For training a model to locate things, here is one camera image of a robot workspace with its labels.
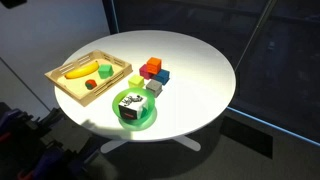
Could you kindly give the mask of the green block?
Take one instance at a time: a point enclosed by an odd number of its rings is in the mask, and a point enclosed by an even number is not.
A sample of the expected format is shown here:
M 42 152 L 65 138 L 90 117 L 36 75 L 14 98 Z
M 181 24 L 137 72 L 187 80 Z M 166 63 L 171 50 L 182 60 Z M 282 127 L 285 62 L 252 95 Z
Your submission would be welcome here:
M 101 79 L 106 79 L 108 77 L 111 77 L 114 73 L 113 67 L 109 64 L 103 64 L 98 69 L 99 77 Z

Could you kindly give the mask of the grey block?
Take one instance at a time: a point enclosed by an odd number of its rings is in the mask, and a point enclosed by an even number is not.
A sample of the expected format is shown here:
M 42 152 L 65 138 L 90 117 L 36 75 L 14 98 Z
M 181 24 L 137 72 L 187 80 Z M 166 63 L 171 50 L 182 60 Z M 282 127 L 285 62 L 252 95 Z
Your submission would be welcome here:
M 162 92 L 162 84 L 156 80 L 150 80 L 146 85 L 146 89 L 149 90 L 155 98 L 157 98 Z

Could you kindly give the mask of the blue block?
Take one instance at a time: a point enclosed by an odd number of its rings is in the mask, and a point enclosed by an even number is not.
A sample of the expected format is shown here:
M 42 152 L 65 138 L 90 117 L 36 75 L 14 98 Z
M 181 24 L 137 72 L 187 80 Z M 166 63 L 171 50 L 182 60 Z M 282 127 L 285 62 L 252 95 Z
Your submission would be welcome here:
M 156 75 L 153 76 L 153 79 L 160 82 L 162 85 L 165 85 L 170 79 L 170 72 L 161 69 Z

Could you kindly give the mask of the pink block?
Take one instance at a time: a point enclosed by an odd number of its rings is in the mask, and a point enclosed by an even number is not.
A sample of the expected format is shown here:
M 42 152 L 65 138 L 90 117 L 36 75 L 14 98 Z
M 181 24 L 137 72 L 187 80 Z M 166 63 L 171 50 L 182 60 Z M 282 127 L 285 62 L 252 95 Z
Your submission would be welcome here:
M 144 64 L 139 68 L 139 74 L 146 80 L 152 78 L 152 74 L 147 71 L 147 65 Z

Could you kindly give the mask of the yellow-green block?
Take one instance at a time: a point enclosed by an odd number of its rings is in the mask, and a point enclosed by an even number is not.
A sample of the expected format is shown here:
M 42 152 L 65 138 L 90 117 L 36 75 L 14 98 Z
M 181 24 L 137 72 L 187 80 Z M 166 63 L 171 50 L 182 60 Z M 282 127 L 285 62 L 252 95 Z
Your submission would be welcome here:
M 130 88 L 133 88 L 133 87 L 142 88 L 144 86 L 144 78 L 140 75 L 133 75 L 128 80 L 128 84 Z

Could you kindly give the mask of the orange block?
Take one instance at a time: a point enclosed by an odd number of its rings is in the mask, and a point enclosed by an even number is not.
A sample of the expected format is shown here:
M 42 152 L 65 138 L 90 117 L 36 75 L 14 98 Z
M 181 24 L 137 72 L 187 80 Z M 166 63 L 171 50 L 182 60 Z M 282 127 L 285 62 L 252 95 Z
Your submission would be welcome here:
M 159 58 L 151 57 L 147 61 L 147 72 L 157 74 L 161 70 L 162 60 Z

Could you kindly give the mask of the small red block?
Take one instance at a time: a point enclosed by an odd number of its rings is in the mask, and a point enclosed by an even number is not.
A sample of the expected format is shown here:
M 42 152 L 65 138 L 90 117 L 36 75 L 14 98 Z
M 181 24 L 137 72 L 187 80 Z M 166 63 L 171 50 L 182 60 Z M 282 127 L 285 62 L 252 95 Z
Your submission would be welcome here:
M 89 79 L 85 82 L 85 86 L 88 90 L 92 90 L 97 86 L 97 84 L 95 80 Z

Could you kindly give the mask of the white round table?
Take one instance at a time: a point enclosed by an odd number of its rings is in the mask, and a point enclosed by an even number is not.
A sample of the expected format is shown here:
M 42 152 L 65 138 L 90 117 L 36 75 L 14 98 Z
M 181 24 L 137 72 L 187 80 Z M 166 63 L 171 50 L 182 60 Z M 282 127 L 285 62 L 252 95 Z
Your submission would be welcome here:
M 102 50 L 132 64 L 133 72 L 151 57 L 162 60 L 170 80 L 156 98 L 156 120 L 142 131 L 124 129 L 112 111 L 112 101 L 128 87 L 123 79 L 83 107 L 69 95 L 55 90 L 58 104 L 68 117 L 110 141 L 101 147 L 108 153 L 126 142 L 175 140 L 198 151 L 201 145 L 188 135 L 216 119 L 231 102 L 236 77 L 229 61 L 216 48 L 191 36 L 167 31 L 130 31 L 93 41 L 70 56 L 77 59 Z

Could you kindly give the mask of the green plastic bowl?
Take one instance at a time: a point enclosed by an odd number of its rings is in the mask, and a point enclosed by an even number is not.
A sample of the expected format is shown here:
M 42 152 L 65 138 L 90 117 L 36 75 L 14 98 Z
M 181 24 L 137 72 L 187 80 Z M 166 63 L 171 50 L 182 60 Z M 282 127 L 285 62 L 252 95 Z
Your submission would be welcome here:
M 118 93 L 112 110 L 121 126 L 129 131 L 149 128 L 157 118 L 154 95 L 142 88 L 129 88 Z

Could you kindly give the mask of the black and white cube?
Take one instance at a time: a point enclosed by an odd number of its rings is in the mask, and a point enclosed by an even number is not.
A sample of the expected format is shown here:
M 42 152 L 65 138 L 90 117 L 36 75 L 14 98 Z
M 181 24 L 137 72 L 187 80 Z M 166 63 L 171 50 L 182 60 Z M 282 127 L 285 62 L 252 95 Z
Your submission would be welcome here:
M 127 94 L 119 103 L 120 116 L 123 119 L 137 120 L 142 116 L 143 109 L 147 108 L 148 98 L 137 93 Z

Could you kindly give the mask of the yellow banana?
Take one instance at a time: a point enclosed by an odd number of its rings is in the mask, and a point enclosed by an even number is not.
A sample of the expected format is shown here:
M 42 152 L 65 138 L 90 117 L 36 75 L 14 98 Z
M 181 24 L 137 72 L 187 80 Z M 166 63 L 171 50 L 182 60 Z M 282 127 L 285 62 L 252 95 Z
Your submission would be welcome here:
M 87 66 L 84 66 L 84 67 L 81 67 L 81 68 L 78 68 L 78 69 L 75 69 L 75 70 L 68 72 L 65 75 L 65 78 L 66 79 L 81 78 L 81 77 L 87 76 L 87 75 L 95 72 L 98 69 L 99 69 L 99 63 L 97 61 L 95 61 L 94 63 L 92 63 L 90 65 L 87 65 Z

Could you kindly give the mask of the wooden slatted tray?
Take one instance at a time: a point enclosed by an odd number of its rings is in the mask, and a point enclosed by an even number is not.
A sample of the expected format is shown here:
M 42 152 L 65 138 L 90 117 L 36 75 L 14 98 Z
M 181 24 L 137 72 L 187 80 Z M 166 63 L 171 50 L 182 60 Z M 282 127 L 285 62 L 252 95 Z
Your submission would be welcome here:
M 99 63 L 99 66 L 103 64 L 111 65 L 114 71 L 113 75 L 106 79 L 101 79 L 98 71 L 95 71 L 81 78 L 65 78 L 65 75 L 68 72 L 90 65 L 95 61 Z M 70 61 L 69 63 L 47 72 L 45 76 L 51 82 L 53 82 L 56 87 L 65 92 L 75 101 L 80 103 L 82 106 L 87 106 L 104 92 L 108 91 L 118 82 L 120 82 L 131 72 L 132 65 L 130 63 L 109 55 L 103 51 L 95 50 L 76 60 Z M 92 90 L 88 90 L 85 86 L 85 82 L 89 79 L 95 80 L 97 84 L 97 86 Z

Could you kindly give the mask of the black clamp orange tip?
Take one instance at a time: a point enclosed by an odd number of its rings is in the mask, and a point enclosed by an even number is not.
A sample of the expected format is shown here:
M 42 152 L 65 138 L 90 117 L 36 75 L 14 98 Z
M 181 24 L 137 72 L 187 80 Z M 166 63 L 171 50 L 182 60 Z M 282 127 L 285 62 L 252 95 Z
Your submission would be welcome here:
M 21 138 L 28 132 L 27 122 L 33 118 L 27 112 L 13 109 L 3 114 L 0 119 L 0 143 L 10 138 Z

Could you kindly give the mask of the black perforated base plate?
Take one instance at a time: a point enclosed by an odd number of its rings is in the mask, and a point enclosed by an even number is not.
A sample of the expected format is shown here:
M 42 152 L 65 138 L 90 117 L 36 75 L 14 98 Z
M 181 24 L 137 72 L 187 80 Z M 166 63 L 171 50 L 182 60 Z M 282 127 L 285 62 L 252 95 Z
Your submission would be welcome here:
M 5 102 L 0 103 L 0 118 L 11 109 Z M 43 152 L 51 146 L 59 146 L 64 151 L 63 143 L 56 139 L 44 142 L 43 138 L 53 130 L 53 127 L 66 119 L 66 116 L 61 109 L 53 108 L 50 113 L 43 119 L 37 118 L 27 122 L 28 132 L 21 138 L 10 138 L 4 143 L 0 143 L 2 172 L 7 172 L 7 178 L 1 177 L 1 180 L 17 180 L 17 175 L 20 171 L 29 168 L 39 159 Z M 84 161 L 80 173 L 84 172 L 84 167 L 88 160 L 96 154 L 99 149 L 100 142 L 95 137 L 89 137 L 84 146 L 79 150 L 84 150 L 87 153 L 87 158 Z

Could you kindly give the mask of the purple handled clamp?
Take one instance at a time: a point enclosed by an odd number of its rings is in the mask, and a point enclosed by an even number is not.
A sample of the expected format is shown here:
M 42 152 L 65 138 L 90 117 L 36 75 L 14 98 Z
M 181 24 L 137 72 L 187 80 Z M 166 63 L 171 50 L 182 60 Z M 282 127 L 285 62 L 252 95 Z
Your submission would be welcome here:
M 20 171 L 17 180 L 77 180 L 86 158 L 84 150 L 64 151 L 59 146 L 51 146 L 34 164 Z

